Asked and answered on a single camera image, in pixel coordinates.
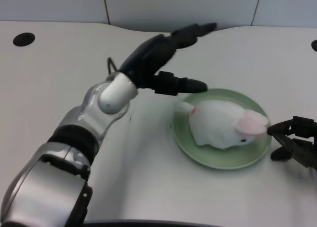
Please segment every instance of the round black hole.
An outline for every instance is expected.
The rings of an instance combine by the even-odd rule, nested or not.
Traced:
[[[312,42],[312,48],[314,51],[317,51],[317,40]]]
[[[13,44],[16,46],[26,46],[34,42],[35,36],[33,33],[21,33],[13,39]]]

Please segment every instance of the stuffed bunny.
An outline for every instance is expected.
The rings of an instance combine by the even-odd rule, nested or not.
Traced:
[[[197,145],[210,144],[219,149],[251,143],[266,133],[268,118],[253,110],[224,100],[205,100],[197,106],[180,102],[179,112],[188,114]]]

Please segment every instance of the table surface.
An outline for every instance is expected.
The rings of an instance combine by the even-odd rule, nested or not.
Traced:
[[[0,197],[87,89],[157,33],[88,23],[0,22]],[[29,46],[13,38],[35,34]],[[272,123],[317,119],[317,29],[240,27],[214,32],[180,50],[162,70],[242,92]],[[109,130],[92,166],[87,221],[148,219],[226,227],[313,227],[317,175],[269,154],[237,171],[189,159],[170,129],[184,98],[142,90]],[[278,147],[272,143],[272,150]]]

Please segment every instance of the black wire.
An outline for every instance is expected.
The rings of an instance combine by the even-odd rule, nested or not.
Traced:
[[[108,65],[108,74],[111,74],[111,67],[113,68],[114,71],[118,71],[111,57],[108,57],[107,65]]]

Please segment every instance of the green plate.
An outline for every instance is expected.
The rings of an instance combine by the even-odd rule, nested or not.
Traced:
[[[228,100],[239,104],[246,109],[252,109],[265,116],[263,109],[247,96],[224,89],[211,89],[204,93],[197,93],[184,99],[192,105],[197,105],[203,100],[217,99]],[[179,147],[192,159],[215,169],[239,169],[255,163],[261,159],[271,144],[271,137],[260,136],[247,145],[233,146],[227,149],[214,148],[211,145],[198,146],[195,143],[188,123],[187,114],[174,114],[173,130]]]

